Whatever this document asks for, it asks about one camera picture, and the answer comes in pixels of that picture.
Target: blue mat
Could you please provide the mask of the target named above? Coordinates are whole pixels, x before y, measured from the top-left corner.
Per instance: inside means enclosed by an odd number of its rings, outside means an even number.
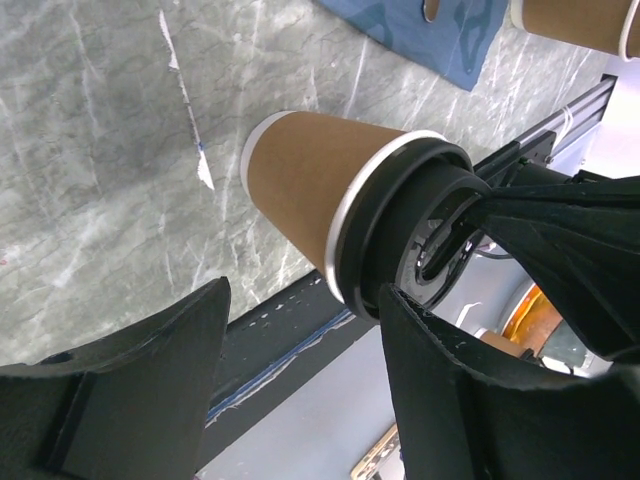
[[[470,91],[509,0],[441,0],[433,23],[423,0],[317,0],[387,48]]]

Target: orange object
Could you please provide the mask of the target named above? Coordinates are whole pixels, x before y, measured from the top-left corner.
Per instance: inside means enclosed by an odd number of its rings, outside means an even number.
[[[507,322],[502,336],[537,355],[560,322],[562,315],[534,285]]]

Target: brown paper cup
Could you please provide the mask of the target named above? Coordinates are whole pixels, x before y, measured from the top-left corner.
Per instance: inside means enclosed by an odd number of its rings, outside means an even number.
[[[511,0],[511,19],[516,27],[527,32],[617,55],[631,2]],[[640,56],[640,15],[637,12],[624,43],[629,57]]]
[[[256,207],[322,272],[335,278],[336,244],[349,209],[370,175],[402,145],[442,135],[368,125],[307,112],[281,112],[250,134],[242,184]]]

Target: marble countertop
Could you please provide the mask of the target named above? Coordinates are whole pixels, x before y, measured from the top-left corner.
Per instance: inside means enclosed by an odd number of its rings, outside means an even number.
[[[306,273],[240,184],[239,152],[267,115],[433,129],[479,161],[606,61],[506,20],[467,93],[311,0],[0,12],[0,364],[99,338],[221,275],[233,319]]]

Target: white cup rim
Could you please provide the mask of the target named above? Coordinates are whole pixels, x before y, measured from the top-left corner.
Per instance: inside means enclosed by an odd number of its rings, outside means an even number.
[[[522,9],[524,0],[511,0],[511,21],[516,28],[526,30],[524,28],[524,20],[522,19]]]
[[[344,298],[342,296],[342,292],[340,292],[340,288],[338,287],[338,279],[336,276],[336,249],[338,246],[340,232],[342,230],[342,227],[344,226],[347,214],[349,213],[349,210],[351,209],[351,206],[353,205],[358,192],[360,192],[366,181],[382,164],[382,162],[390,158],[391,154],[403,145],[419,138],[437,138],[439,140],[446,141],[446,138],[443,135],[432,130],[416,130],[414,132],[408,132],[400,135],[399,137],[396,137],[395,139],[384,145],[380,150],[378,150],[367,161],[367,163],[362,166],[360,171],[356,174],[356,176],[347,187],[347,190],[342,196],[342,200],[340,201],[338,208],[333,214],[333,219],[331,220],[331,226],[329,227],[329,234],[327,236],[327,243],[324,253],[324,270],[329,290],[331,291],[333,296],[341,303],[344,303]]]
[[[251,193],[249,192],[249,165],[251,164],[251,156],[253,155],[253,151],[258,144],[258,141],[267,131],[267,129],[280,120],[282,117],[286,117],[290,113],[296,113],[291,110],[285,110],[282,112],[274,113],[265,118],[262,122],[258,124],[256,128],[254,128],[249,134],[249,138],[244,144],[242,148],[242,153],[240,154],[240,181],[242,182],[242,187],[244,191],[247,193],[249,198],[251,198]]]

